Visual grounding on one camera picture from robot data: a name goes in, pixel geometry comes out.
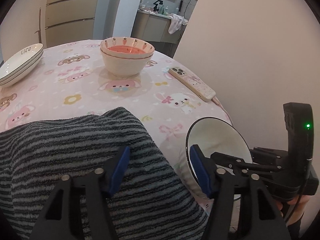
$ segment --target blue gripper pad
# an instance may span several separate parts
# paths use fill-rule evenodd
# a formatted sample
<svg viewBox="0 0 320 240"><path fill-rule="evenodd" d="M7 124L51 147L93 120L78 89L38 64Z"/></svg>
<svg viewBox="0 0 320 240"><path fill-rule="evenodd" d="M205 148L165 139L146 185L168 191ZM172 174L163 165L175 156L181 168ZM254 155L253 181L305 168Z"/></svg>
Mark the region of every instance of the blue gripper pad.
<svg viewBox="0 0 320 240"><path fill-rule="evenodd" d="M212 188L211 178L210 174L207 172L205 165L202 163L201 158L199 156L201 154L203 156L203 153L196 150L194 145L190 147L190 161L193 166L193 169L196 173L196 177L198 179L198 184L201 187L201 190L203 193L207 195L208 198L213 198L213 194L218 190L217 188Z"/></svg>
<svg viewBox="0 0 320 240"><path fill-rule="evenodd" d="M114 172L109 181L108 193L110 197L112 197L116 192L118 192L124 173L127 170L129 160L130 160L130 147L126 146L122 152L122 156L120 157L118 163L116 164Z"/></svg>

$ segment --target stack of plates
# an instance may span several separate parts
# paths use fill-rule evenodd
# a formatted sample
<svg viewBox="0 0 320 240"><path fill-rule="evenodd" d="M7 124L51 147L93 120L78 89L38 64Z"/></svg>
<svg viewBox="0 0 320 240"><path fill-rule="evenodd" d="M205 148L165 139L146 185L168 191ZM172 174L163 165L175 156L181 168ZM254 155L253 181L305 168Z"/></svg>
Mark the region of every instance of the stack of plates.
<svg viewBox="0 0 320 240"><path fill-rule="evenodd" d="M37 43L28 46L0 67L0 87L9 87L29 74L39 63L43 54L43 44Z"/></svg>

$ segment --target bathroom vanity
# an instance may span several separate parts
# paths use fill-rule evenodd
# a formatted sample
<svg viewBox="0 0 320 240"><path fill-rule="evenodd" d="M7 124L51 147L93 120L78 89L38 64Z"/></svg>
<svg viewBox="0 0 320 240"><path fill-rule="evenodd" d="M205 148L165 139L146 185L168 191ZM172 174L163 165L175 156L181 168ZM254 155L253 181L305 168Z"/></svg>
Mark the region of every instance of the bathroom vanity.
<svg viewBox="0 0 320 240"><path fill-rule="evenodd" d="M182 36L185 26L174 34L169 34L168 30L171 19L161 14L150 14L149 12L138 10L133 24L131 37L144 41L168 42L177 44Z"/></svg>

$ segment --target striped towel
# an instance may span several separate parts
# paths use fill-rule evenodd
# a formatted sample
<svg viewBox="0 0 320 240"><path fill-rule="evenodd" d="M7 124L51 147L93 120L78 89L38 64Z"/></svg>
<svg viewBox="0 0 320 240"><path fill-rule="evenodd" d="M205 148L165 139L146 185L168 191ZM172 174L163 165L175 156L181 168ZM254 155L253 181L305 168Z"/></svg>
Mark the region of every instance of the striped towel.
<svg viewBox="0 0 320 240"><path fill-rule="evenodd" d="M131 148L120 190L108 200L120 239L200 239L207 215L184 187L142 123L123 107L102 116L38 121L0 134L0 208L28 239L64 174L102 167L120 146ZM90 229L82 207L86 239Z"/></svg>

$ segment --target round table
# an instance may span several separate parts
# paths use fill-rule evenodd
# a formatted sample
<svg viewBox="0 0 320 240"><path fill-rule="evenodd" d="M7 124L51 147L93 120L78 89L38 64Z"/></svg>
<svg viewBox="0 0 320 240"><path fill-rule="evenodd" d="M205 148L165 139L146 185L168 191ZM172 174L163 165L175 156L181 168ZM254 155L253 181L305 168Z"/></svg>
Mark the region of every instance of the round table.
<svg viewBox="0 0 320 240"><path fill-rule="evenodd" d="M143 123L181 176L179 156L185 154L189 127L206 116L230 123L228 116L171 76L169 68L182 65L157 51L139 74L112 75L105 69L100 42L77 41L45 49L30 74L2 89L0 132L32 121L101 115L123 106Z"/></svg>

